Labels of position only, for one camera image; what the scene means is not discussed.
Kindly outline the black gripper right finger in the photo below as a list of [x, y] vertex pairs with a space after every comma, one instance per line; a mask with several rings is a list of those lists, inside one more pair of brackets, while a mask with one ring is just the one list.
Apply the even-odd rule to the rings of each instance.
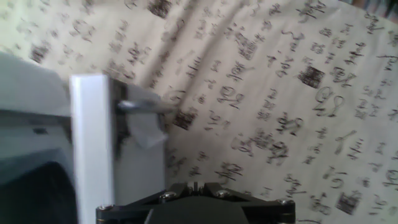
[[296, 204], [291, 199], [262, 200], [249, 194], [222, 187], [216, 182], [205, 183], [198, 187], [198, 196], [210, 197], [217, 202], [236, 207], [227, 208], [230, 215], [241, 212], [248, 223], [295, 223]]

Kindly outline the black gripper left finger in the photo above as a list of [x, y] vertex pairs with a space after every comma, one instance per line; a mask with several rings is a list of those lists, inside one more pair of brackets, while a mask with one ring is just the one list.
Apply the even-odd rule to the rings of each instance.
[[133, 220], [134, 222], [142, 220], [156, 206], [192, 196], [194, 193], [195, 184], [190, 187], [187, 183], [177, 183], [173, 184], [169, 189], [162, 190], [127, 205], [100, 205], [96, 208], [95, 223], [122, 223], [126, 220]]

